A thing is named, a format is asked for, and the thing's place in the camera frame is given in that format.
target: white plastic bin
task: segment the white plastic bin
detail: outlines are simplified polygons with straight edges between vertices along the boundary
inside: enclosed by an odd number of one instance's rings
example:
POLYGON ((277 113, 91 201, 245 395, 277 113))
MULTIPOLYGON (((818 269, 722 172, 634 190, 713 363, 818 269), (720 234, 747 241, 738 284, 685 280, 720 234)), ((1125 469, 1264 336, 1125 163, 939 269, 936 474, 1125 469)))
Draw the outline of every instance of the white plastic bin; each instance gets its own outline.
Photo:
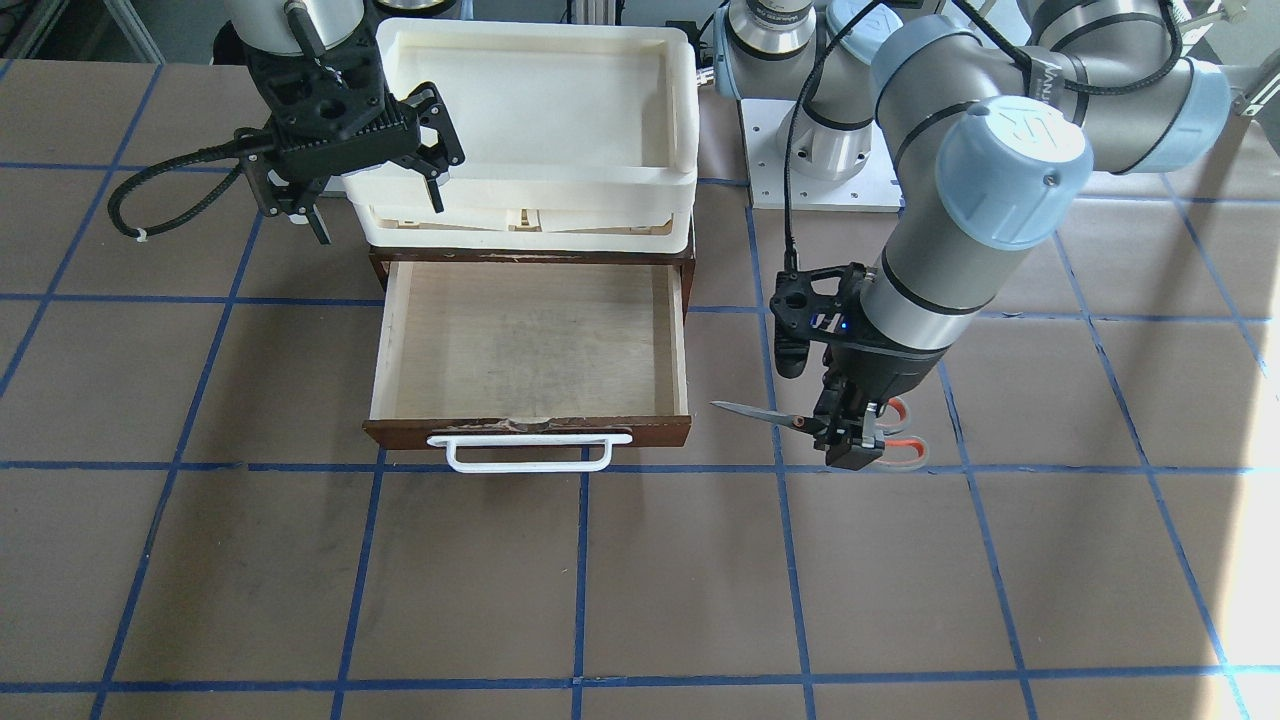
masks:
POLYGON ((698 183, 692 49, 671 28, 389 19, 390 90, 440 88, 467 160, 431 210, 390 163, 343 178, 380 247, 680 252, 698 183))

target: light blue joint cap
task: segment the light blue joint cap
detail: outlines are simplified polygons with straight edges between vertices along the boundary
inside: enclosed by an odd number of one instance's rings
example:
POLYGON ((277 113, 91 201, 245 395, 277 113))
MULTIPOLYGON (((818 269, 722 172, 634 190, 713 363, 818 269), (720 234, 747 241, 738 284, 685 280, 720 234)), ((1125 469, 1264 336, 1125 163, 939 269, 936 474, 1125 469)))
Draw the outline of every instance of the light blue joint cap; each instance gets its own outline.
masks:
POLYGON ((884 86, 888 85, 890 78, 893 77, 893 73, 906 64, 911 59, 911 55, 915 55, 934 40, 941 40, 948 35, 973 36, 972 32, 955 24, 946 15, 924 15, 923 18, 916 18, 904 24, 893 35, 890 35, 881 44, 879 50, 872 59, 872 81, 876 92, 873 97, 879 97, 881 92, 884 91, 884 86))
POLYGON ((1059 110, 1002 95, 970 106, 947 132, 936 172, 960 229, 996 250, 1027 250, 1062 222, 1093 172, 1093 147, 1059 110))
POLYGON ((716 92, 730 97, 733 100, 741 100, 742 94, 737 90, 737 82, 733 81, 733 63, 728 47, 728 33, 724 32, 724 15, 727 10, 719 8, 716 10, 716 19, 712 22, 716 27, 713 37, 716 38, 712 51, 716 53, 712 64, 716 68, 716 92))
POLYGON ((1222 70, 1211 63, 1187 59, 1192 64, 1192 87, 1187 91, 1174 123, 1165 137, 1129 173, 1167 173, 1185 168, 1217 142, 1231 110, 1231 86, 1222 70))
MULTIPOLYGON (((827 5, 827 27, 831 28, 831 36, 835 37, 845 29, 849 20, 854 19, 854 15, 861 13, 863 8, 869 4, 870 0, 832 0, 831 5, 827 5)), ((902 18, 899 18, 897 13, 886 5, 879 5, 854 26, 841 45, 869 65, 879 46, 900 27, 902 27, 902 18)))

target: wooden drawer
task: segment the wooden drawer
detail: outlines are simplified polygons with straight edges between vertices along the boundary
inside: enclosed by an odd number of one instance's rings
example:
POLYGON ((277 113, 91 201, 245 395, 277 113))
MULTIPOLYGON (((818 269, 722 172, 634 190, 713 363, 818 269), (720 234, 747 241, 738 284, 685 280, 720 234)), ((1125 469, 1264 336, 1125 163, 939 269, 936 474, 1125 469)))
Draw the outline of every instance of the wooden drawer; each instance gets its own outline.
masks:
POLYGON ((365 423, 383 447, 602 433, 678 447, 690 421, 676 266, 390 264, 365 423))

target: white drawer handle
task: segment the white drawer handle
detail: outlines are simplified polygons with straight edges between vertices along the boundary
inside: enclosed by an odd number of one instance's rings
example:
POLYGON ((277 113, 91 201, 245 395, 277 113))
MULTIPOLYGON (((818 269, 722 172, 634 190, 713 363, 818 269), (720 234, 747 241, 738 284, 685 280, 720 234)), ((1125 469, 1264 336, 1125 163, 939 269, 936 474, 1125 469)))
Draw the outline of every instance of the white drawer handle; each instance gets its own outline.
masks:
POLYGON ((596 473, 613 461, 613 446, 627 445, 631 436, 580 434, 580 436, 438 436, 426 445, 443 447, 444 459, 458 473, 596 473), (458 460, 460 447, 556 447, 572 445, 600 445, 604 455, 599 460, 573 462, 463 462, 458 460))

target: blue tape line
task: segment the blue tape line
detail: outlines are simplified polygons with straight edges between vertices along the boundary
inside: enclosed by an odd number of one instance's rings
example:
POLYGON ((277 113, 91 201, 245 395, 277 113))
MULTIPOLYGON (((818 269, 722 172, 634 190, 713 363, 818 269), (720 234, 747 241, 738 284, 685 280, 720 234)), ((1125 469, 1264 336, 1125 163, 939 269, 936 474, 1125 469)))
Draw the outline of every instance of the blue tape line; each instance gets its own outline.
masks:
POLYGON ((356 566, 356 583, 351 591, 351 610, 347 614, 347 633, 342 641, 342 659, 338 661, 338 688, 333 692, 330 720, 342 720, 342 706, 346 700, 344 684, 351 675, 351 657, 356 650, 356 632, 360 629, 360 609, 365 603, 365 579, 369 575, 369 556, 374 547, 374 528, 378 524, 378 503, 383 496, 383 477, 387 465, 387 450, 378 448, 378 461, 374 469, 374 483, 369 489, 369 510, 365 514, 365 534, 360 542, 360 564, 356 566))
MULTIPOLYGON (((1027 670, 1033 680, 1115 679, 1115 678, 1206 678, 1234 675, 1280 675, 1280 665, 1174 665, 1134 667, 1048 667, 1027 670)), ((707 688, 753 685, 878 685, 927 683, 986 683, 1016 680, 1016 670, 952 670, 922 673, 823 673, 809 678, 800 674, 769 675, 634 675, 584 678, 584 688, 707 688)), ((447 679, 367 679, 348 680, 128 680, 114 683, 54 682, 0 683, 0 694, 81 694, 104 689, 108 693, 273 693, 273 692, 352 692, 396 691, 566 691, 575 678, 447 678, 447 679)))
POLYGON ((111 165, 99 165, 93 163, 0 163, 0 169, 5 170, 91 170, 105 173, 111 170, 111 165))
POLYGON ((1076 320, 1079 322, 1079 313, 1033 313, 1033 311, 1001 311, 1001 310, 982 310, 978 313, 979 318, 992 319, 992 320, 1076 320))
POLYGON ((590 688, 713 688, 750 685, 803 685, 808 682, 800 674, 776 675, 628 675, 614 678, 586 678, 590 688))
POLYGON ((1178 197, 1178 200, 1193 205, 1280 205, 1280 199, 1271 197, 1178 197))
POLYGON ((250 473, 378 473, 379 462, 250 462, 250 473))
MULTIPOLYGON (((137 470, 168 470, 172 462, 155 461, 97 461, 97 460, 0 460, 0 470, 104 470, 104 471, 137 471, 137 470)), ((178 470, 188 473, 206 473, 216 470, 244 469, 250 473, 326 473, 326 474, 360 474, 372 473, 376 465, 367 462, 179 462, 178 470)), ((777 468, 774 465, 611 465, 600 470, 602 474, 614 475, 696 475, 696 474, 722 474, 722 475, 749 475, 768 474, 777 468)), ((1001 473, 1055 473, 1055 474, 1103 474, 1103 475, 1144 475, 1148 469, 1138 465, 970 465, 974 473, 1001 474, 1001 473)), ((826 465, 787 465, 787 474, 893 474, 904 473, 877 470, 874 466, 861 470, 844 470, 828 468, 826 465)), ((1171 466, 1152 465, 1151 470, 1160 475, 1260 475, 1280 473, 1280 466, 1249 466, 1249 468, 1213 468, 1213 466, 1171 466)), ((384 473, 397 474, 424 474, 424 473, 452 473, 448 465, 392 465, 388 464, 384 473)), ((961 475, 961 465, 937 465, 923 468, 913 473, 918 475, 961 475)))
MULTIPOLYGON (((746 241, 751 251, 751 278, 755 284, 756 324, 760 334, 760 357, 764 372, 764 392, 769 401, 769 407, 777 410, 778 396, 773 384, 773 354, 769 348, 769 325, 764 306, 764 290, 760 270, 760 247, 755 234, 755 215, 750 206, 744 208, 746 213, 746 241)), ((805 678, 804 706, 805 717, 817 720, 818 706, 814 702, 813 682, 809 680, 812 669, 809 665, 809 633, 804 621, 804 602, 800 597, 800 573, 796 568, 795 536, 791 532, 791 500, 787 489, 786 460, 782 457, 782 433, 777 425, 769 428, 773 442, 773 474, 778 488, 778 515, 782 523, 782 548, 787 560, 787 585, 791 591, 791 615, 796 630, 796 653, 800 661, 800 673, 805 678)))
MULTIPOLYGON (((96 163, 15 163, 15 161, 0 161, 0 169, 8 170, 93 170, 105 173, 108 170, 119 170, 124 173, 138 173, 146 169, 146 165, 100 165, 96 163)), ((210 168, 174 168, 169 170, 170 173, 204 173, 204 174, 219 174, 225 176, 230 170, 230 165, 215 165, 210 168)))
MULTIPOLYGON (((223 305, 227 297, 205 295, 0 295, 0 300, 44 300, 52 302, 133 302, 160 305, 223 305)), ((283 305, 288 307, 383 307, 383 300, 342 297, 236 297, 233 305, 283 305)))
POLYGON ((1115 202, 1169 202, 1167 197, 1158 195, 1110 195, 1082 192, 1075 196, 1078 200, 1110 200, 1115 202))
POLYGON ((169 470, 172 462, 73 462, 67 460, 0 461, 3 470, 169 470))
MULTIPOLYGON (((1165 184, 1169 186, 1167 178, 1165 178, 1165 184)), ((1093 345, 1098 352, 1098 360, 1102 363, 1103 372, 1106 372, 1107 383, 1111 386, 1111 392, 1112 395, 1115 395, 1116 405, 1120 407, 1120 414, 1124 416, 1125 427, 1129 430, 1129 439, 1133 442, 1133 447, 1138 452, 1138 459, 1140 460, 1144 471, 1143 474, 1147 477, 1147 484, 1151 487, 1151 495, 1156 501, 1156 506, 1160 509, 1160 518, 1165 524, 1165 530, 1169 534, 1169 541, 1174 546, 1174 553, 1178 556, 1178 564, 1181 566, 1183 577, 1187 580, 1187 585, 1192 592, 1192 597, 1196 600, 1196 609, 1197 611, 1199 611, 1201 620, 1204 624, 1204 630, 1210 638, 1210 644, 1213 647, 1213 656, 1217 657, 1219 664, 1226 665, 1228 664, 1226 651, 1222 647, 1222 639, 1221 637, 1219 637, 1217 628, 1213 624, 1213 618, 1208 609, 1208 603, 1204 601, 1204 593, 1201 592, 1199 583, 1196 580, 1196 573, 1192 570, 1190 561, 1188 561, 1187 559, 1187 551, 1183 547, 1183 541, 1178 534, 1178 528, 1174 524, 1172 514, 1170 514, 1169 506, 1165 503, 1164 492, 1160 489, 1160 480, 1156 477, 1156 470, 1151 465, 1151 460, 1147 457, 1147 450, 1142 445, 1142 438, 1138 434, 1138 424, 1134 421, 1133 414, 1129 410, 1129 401, 1125 400, 1124 391, 1121 391, 1120 388, 1120 379, 1116 375, 1115 366, 1111 364, 1111 357, 1107 355, 1106 347, 1103 347, 1102 345, 1102 336, 1098 333, 1098 328, 1093 322, 1093 315, 1089 311, 1088 301, 1084 299, 1084 291, 1080 287, 1080 281, 1075 274, 1075 268, 1071 265, 1071 261, 1066 255, 1066 247, 1062 245, 1062 238, 1059 237, 1056 233, 1053 236, 1053 243, 1057 247, 1059 256, 1062 259, 1062 266, 1066 268, 1066 275, 1071 283, 1071 291, 1075 293, 1075 300, 1080 305, 1080 313, 1084 315, 1084 323, 1089 328, 1089 336, 1093 338, 1093 345)), ((1240 688, 1236 684, 1235 678, 1230 673, 1228 673, 1226 679, 1231 687, 1231 694, 1235 698, 1235 705, 1240 712, 1240 717, 1243 717, 1244 720, 1249 720, 1249 711, 1244 706, 1244 698, 1240 694, 1240 688)))
POLYGON ((289 307, 383 307, 385 300, 358 297, 237 297, 237 305, 284 305, 289 307))
MULTIPOLYGON (((155 77, 159 77, 159 72, 160 70, 157 68, 155 77)), ((138 559, 138 566, 133 574, 133 584, 129 588, 129 596, 124 603, 124 612, 122 614, 120 623, 116 626, 115 639, 111 643, 111 652, 108 656, 106 667, 102 670, 102 683, 110 683, 115 678, 115 669, 120 662, 120 653, 124 651, 124 641, 129 634, 129 626, 133 624, 133 614, 137 610, 138 597, 142 594, 142 583, 151 566, 151 548, 155 547, 156 537, 160 533, 160 521, 164 519, 165 507, 169 503, 169 497, 173 495, 174 484, 178 480, 182 456, 187 451, 187 443, 191 441, 191 433, 196 427, 196 416, 200 414, 200 405, 204 401, 205 391, 209 388, 209 378, 214 373, 214 363, 218 360, 218 351, 221 348, 223 338, 227 336, 227 325, 230 323, 232 309, 234 307, 230 299, 236 297, 236 293, 239 291, 241 281, 244 279, 244 270, 248 268, 248 259, 253 254, 253 245, 257 242, 257 233, 261 227, 262 218, 255 218, 253 225, 250 229, 248 241, 244 242, 244 252, 241 255, 239 266, 236 269, 236 278, 232 281, 227 305, 223 307, 223 315, 218 322, 218 329, 214 332, 214 340, 209 346, 209 354, 205 357, 205 366, 200 372, 200 380, 196 383, 196 392, 191 398, 191 406, 187 409, 187 418, 182 424, 182 434, 178 437, 178 447, 174 448, 173 452, 169 475, 165 478, 164 488, 160 491, 160 498, 156 502, 155 512, 151 516, 151 527, 147 530, 147 539, 142 543, 142 556, 138 559)), ((100 720, 105 702, 106 691, 100 691, 93 698, 93 710, 90 714, 90 720, 100 720)))
MULTIPOLYGON (((1187 323, 1187 324, 1222 324, 1234 323, 1235 318, 1224 315, 1220 318, 1202 315, 1092 315, 1094 322, 1102 323, 1187 323)), ((1245 322, 1267 322, 1266 318, 1251 318, 1245 322)))
MULTIPOLYGON (((589 451, 582 448, 582 460, 589 451)), ((582 720, 582 676, 586 664, 586 548, 591 520, 591 475, 579 477, 577 489, 577 582, 573 596, 573 697, 570 707, 572 720, 582 720)))
POLYGON ((749 307, 745 305, 690 305, 690 313, 719 313, 719 314, 739 314, 739 315, 759 315, 759 307, 749 307))
POLYGON ((90 202, 88 211, 86 211, 83 219, 81 219, 79 228, 76 229, 76 236, 72 238, 70 246, 67 249, 67 252, 63 254, 63 259, 58 264, 58 270, 54 272, 52 279, 49 281, 49 290, 45 292, 46 297, 41 300, 40 306, 36 307, 36 314, 32 316, 31 324, 27 325, 27 332, 18 342, 18 347, 14 350, 13 357, 9 360, 9 366, 5 369, 4 375, 0 375, 0 397, 4 397, 5 392, 9 391, 9 383, 13 382, 13 377, 18 373, 18 366, 22 364, 22 359, 27 356, 31 341, 36 337, 36 331, 40 328, 40 323, 45 319, 45 313, 49 310, 50 304, 50 297, 47 296, 51 296, 58 290, 58 283, 63 282, 63 275, 67 274, 67 268, 72 264, 76 249, 79 247, 81 241, 84 240, 84 233, 88 231, 88 225, 93 220, 93 215, 97 214, 99 205, 102 204, 106 188, 111 183, 113 169, 120 165, 124 150, 129 146, 129 141, 133 140, 134 131, 138 129, 138 120, 142 119, 142 113, 146 110, 147 102, 151 101, 151 94, 155 92, 161 69, 163 65, 157 65, 155 72, 151 73, 151 82, 142 92, 142 99, 138 101, 138 109, 134 110, 133 118, 129 119, 129 126, 124 131, 124 137, 120 138, 120 145, 115 149, 115 155, 111 158, 111 165, 106 174, 102 176, 102 182, 99 184, 92 202, 90 202))
POLYGON ((132 302, 156 305, 225 305, 225 297, 198 295, 52 295, 52 302, 132 302))
POLYGON ((1271 377, 1271 370, 1267 368, 1267 360, 1262 355, 1262 348, 1258 347, 1256 340, 1253 340, 1253 333, 1244 324, 1244 318, 1240 315, 1240 307, 1235 304, 1235 299, 1231 297, 1231 292, 1226 287, 1226 282, 1222 279, 1222 274, 1217 272, 1217 265, 1213 264, 1213 259, 1208 256, 1208 251, 1204 249, 1204 243, 1201 241, 1199 233, 1196 231, 1196 224, 1192 223, 1190 215, 1187 213, 1187 208, 1183 202, 1176 200, 1176 193, 1174 192, 1174 186, 1169 182, 1169 177, 1161 173, 1160 179, 1165 183, 1169 190, 1169 195, 1174 196, 1174 205, 1178 208, 1178 214, 1183 219, 1183 224, 1187 227, 1187 232, 1192 236, 1192 242, 1196 245, 1196 251, 1199 252, 1201 260, 1203 260, 1204 266, 1208 269, 1208 274, 1213 278, 1213 284, 1217 286, 1217 291, 1222 295, 1222 301, 1226 302, 1226 307, 1231 311, 1231 318, 1235 319, 1240 336, 1244 337, 1244 342, 1249 346, 1249 351, 1253 352, 1253 360, 1258 364, 1258 370, 1262 373, 1263 380, 1271 386, 1271 395, 1280 401, 1280 383, 1271 377))
POLYGON ((1027 716, 1037 720, 1039 714, 1036 710, 1036 697, 1032 694, 1030 679, 1027 675, 1027 662, 1023 657, 1023 646, 1018 639, 1018 626, 1014 623, 1014 610, 1009 603, 1009 592, 1005 589, 1005 578, 1000 570, 1000 559, 996 555, 996 539, 991 533, 991 523, 987 520, 987 509, 982 501, 982 489, 978 487, 978 478, 973 471, 969 446, 965 443, 964 425, 960 424, 960 410, 956 406, 955 391, 951 387, 951 375, 947 373, 946 361, 938 363, 938 379, 942 382, 942 393, 947 401, 947 414, 951 415, 951 429, 956 437, 956 450, 960 452, 960 462, 965 470, 965 482, 969 486, 969 498, 973 502, 974 514, 978 518, 978 529, 982 532, 982 544, 987 552, 987 564, 991 568, 991 578, 996 585, 996 598, 1000 601, 1000 614, 1005 620, 1005 633, 1009 635, 1009 651, 1014 657, 1014 667, 1018 671, 1018 684, 1023 689, 1023 702, 1027 705, 1027 716))
POLYGON ((726 178, 698 178, 698 184, 723 184, 728 187, 750 187, 751 183, 746 181, 733 181, 726 178))

